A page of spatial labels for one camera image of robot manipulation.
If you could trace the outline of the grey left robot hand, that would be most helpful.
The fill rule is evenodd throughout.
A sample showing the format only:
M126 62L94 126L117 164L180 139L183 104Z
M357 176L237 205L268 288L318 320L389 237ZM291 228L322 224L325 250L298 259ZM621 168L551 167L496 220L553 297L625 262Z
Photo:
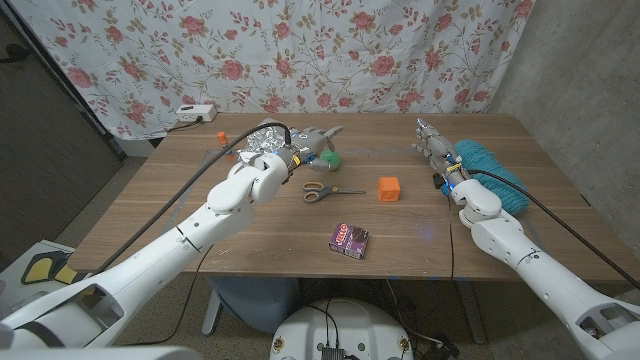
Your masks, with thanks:
M298 150L302 164L317 172L335 171L340 165L340 157L331 139L344 129L335 126L328 130L308 127L303 130L291 127L291 145Z

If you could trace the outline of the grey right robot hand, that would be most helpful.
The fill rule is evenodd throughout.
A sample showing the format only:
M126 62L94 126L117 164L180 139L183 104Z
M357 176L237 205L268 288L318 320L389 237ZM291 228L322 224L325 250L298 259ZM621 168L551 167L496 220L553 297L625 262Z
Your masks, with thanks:
M468 173L462 167L462 157L458 155L454 145L423 119L417 118L416 123L416 135L421 143L413 144L412 147L428 160L435 171L434 186L437 189L447 186L452 190L466 181Z

